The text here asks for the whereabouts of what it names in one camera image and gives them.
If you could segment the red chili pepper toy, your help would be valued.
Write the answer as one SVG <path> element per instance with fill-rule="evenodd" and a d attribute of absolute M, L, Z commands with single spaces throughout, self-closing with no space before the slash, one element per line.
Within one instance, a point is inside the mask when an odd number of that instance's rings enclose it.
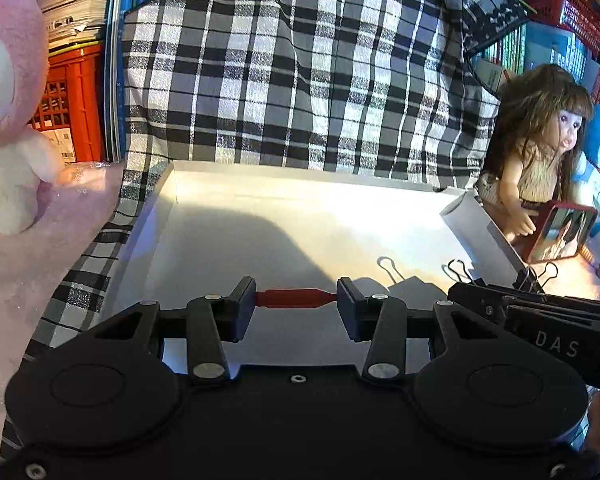
<path fill-rule="evenodd" d="M 255 305 L 266 309 L 317 309 L 336 300 L 334 292 L 318 288 L 268 289 L 255 293 Z"/>

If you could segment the large black binder clip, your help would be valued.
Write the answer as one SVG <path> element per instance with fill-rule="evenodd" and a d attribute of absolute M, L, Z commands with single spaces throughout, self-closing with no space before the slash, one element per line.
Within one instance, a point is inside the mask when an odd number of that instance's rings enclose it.
<path fill-rule="evenodd" d="M 467 270 L 467 266 L 464 261 L 459 259 L 452 259 L 443 266 L 443 270 L 449 272 L 452 278 L 455 278 L 457 283 L 478 285 L 481 287 L 492 287 L 504 289 L 504 285 L 494 285 L 487 283 L 479 276 L 473 276 Z M 556 263 L 550 261 L 547 262 L 542 269 L 542 272 L 537 273 L 531 266 L 524 266 L 524 268 L 516 274 L 516 279 L 510 285 L 511 289 L 519 290 L 519 292 L 529 292 L 530 294 L 544 295 L 546 290 L 545 286 L 554 281 L 559 276 L 559 268 Z"/>

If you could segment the red cased smartphone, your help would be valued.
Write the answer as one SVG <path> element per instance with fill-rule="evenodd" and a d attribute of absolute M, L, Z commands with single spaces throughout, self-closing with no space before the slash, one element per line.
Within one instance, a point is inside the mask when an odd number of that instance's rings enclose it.
<path fill-rule="evenodd" d="M 558 200 L 546 203 L 524 200 L 523 207 L 536 211 L 531 217 L 535 231 L 513 237 L 511 246 L 528 264 L 575 257 L 598 217 L 594 207 Z"/>

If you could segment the white shallow cardboard box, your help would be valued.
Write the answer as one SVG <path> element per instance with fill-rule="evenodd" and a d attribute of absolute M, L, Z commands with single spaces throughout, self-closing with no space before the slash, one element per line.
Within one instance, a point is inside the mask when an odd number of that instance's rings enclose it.
<path fill-rule="evenodd" d="M 301 169 L 173 162 L 143 206 L 102 316 L 140 301 L 181 309 L 229 294 L 334 290 L 350 278 L 429 310 L 460 278 L 511 286 L 522 261 L 474 196 L 457 188 Z"/>

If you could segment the brown haired doll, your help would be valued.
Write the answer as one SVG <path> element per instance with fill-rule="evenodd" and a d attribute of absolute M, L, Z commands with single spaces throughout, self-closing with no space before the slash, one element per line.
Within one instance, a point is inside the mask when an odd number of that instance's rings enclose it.
<path fill-rule="evenodd" d="M 476 190 L 507 240 L 534 234 L 542 205 L 576 200 L 573 178 L 593 112 L 588 91 L 557 64 L 539 65 L 500 88 Z"/>

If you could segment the black white plaid cloth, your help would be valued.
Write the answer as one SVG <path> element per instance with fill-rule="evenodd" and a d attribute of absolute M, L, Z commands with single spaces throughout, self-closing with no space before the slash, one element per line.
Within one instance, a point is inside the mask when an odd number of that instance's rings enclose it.
<path fill-rule="evenodd" d="M 527 19 L 518 0 L 148 0 L 131 11 L 117 208 L 54 291 L 24 359 L 99 321 L 171 162 L 471 188 L 498 99 L 469 62 Z"/>

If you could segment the red plastic crate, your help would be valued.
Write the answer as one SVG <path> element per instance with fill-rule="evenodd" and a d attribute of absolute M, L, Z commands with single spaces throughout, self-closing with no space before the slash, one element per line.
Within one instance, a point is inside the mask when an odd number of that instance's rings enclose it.
<path fill-rule="evenodd" d="M 87 42 L 48 58 L 50 69 L 30 126 L 58 148 L 64 162 L 102 162 L 102 64 L 104 45 Z"/>

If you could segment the pink white bunny plush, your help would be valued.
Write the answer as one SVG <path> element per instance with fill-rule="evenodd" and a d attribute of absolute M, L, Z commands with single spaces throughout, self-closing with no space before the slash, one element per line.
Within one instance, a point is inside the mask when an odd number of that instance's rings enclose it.
<path fill-rule="evenodd" d="M 38 0 L 0 0 L 0 233 L 38 215 L 38 187 L 65 168 L 56 146 L 29 122 L 48 75 L 48 37 Z"/>

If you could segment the red plastic basket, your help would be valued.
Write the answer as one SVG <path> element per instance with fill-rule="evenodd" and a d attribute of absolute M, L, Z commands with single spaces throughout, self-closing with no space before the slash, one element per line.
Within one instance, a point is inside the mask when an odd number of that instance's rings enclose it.
<path fill-rule="evenodd" d="M 600 52 L 600 14 L 587 0 L 521 0 L 532 21 L 574 32 L 592 54 Z"/>

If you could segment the stack of books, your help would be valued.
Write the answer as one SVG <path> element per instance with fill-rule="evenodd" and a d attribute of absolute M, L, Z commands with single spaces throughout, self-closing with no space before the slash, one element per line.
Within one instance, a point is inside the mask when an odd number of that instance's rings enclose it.
<path fill-rule="evenodd" d="M 50 51 L 102 40 L 108 0 L 38 0 Z"/>

